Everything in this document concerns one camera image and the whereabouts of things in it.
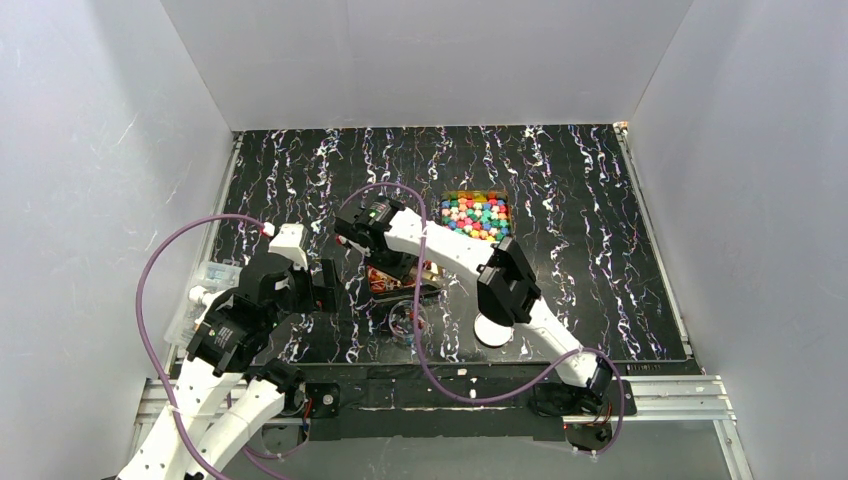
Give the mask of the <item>tin tray of lollipops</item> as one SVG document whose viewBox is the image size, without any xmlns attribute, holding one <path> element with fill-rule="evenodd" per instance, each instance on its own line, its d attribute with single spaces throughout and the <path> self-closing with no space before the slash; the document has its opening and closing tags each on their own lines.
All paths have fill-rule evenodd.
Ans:
<svg viewBox="0 0 848 480">
<path fill-rule="evenodd" d="M 404 280 L 398 280 L 390 275 L 368 265 L 367 277 L 369 291 L 373 300 L 378 304 L 394 304 L 414 298 L 415 278 L 417 270 L 413 268 Z M 436 297 L 444 289 L 443 270 L 436 264 L 427 261 L 422 274 L 419 298 Z"/>
</svg>

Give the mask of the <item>clear plastic jar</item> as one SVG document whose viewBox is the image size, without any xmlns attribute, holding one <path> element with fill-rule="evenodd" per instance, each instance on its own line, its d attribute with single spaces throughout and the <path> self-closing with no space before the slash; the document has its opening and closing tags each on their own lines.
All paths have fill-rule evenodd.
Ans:
<svg viewBox="0 0 848 480">
<path fill-rule="evenodd" d="M 388 314 L 388 326 L 392 336 L 401 344 L 411 346 L 415 339 L 415 325 L 421 334 L 428 330 L 427 314 L 423 307 L 418 306 L 415 313 L 412 300 L 402 300 L 395 304 Z"/>
</svg>

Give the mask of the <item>white round jar lid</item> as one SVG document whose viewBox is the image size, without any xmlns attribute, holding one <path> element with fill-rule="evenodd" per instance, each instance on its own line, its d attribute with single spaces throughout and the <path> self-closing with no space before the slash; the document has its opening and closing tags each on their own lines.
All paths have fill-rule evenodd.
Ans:
<svg viewBox="0 0 848 480">
<path fill-rule="evenodd" d="M 512 327 L 499 325 L 483 314 L 476 316 L 473 331 L 480 344 L 492 349 L 501 348 L 511 342 L 514 333 Z"/>
</svg>

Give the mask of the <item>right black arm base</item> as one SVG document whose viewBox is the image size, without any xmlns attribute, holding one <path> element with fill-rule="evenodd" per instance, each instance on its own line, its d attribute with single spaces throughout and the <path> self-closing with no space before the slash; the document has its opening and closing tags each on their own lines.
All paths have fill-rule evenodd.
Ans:
<svg viewBox="0 0 848 480">
<path fill-rule="evenodd" d="M 575 417 L 564 423 L 566 441 L 573 449 L 598 453 L 613 440 L 612 420 L 619 413 L 618 394 L 602 394 L 562 383 L 532 387 L 528 407 L 540 417 Z"/>
</svg>

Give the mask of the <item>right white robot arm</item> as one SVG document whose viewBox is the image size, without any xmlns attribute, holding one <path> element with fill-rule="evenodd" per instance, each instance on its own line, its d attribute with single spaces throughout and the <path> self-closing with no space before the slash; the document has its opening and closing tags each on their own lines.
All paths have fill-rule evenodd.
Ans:
<svg viewBox="0 0 848 480">
<path fill-rule="evenodd" d="M 420 273 L 426 262 L 455 274 L 475 294 L 479 315 L 501 329 L 517 329 L 548 360 L 549 370 L 576 391 L 586 411 L 603 404 L 615 377 L 604 355 L 572 335 L 548 306 L 520 245 L 510 236 L 485 242 L 427 221 L 393 199 L 343 206 L 334 232 L 366 263 L 397 280 Z"/>
</svg>

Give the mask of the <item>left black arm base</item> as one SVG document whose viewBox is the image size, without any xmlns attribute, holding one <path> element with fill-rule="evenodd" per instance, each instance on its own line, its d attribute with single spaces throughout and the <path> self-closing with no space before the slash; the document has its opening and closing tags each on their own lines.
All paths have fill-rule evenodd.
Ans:
<svg viewBox="0 0 848 480">
<path fill-rule="evenodd" d="M 294 396 L 294 414 L 306 419 L 338 416 L 341 388 L 334 382 L 306 382 Z"/>
</svg>

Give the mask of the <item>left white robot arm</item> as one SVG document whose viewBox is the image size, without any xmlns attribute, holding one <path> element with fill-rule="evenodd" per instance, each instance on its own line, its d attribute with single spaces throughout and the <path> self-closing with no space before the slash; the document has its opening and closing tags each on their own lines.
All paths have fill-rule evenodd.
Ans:
<svg viewBox="0 0 848 480">
<path fill-rule="evenodd" d="M 312 274 L 264 253 L 234 287 L 207 302 L 169 400 L 120 479 L 220 479 L 261 426 L 303 392 L 304 374 L 279 359 L 253 368 L 270 334 L 293 314 L 335 313 L 342 287 L 334 260 Z"/>
</svg>

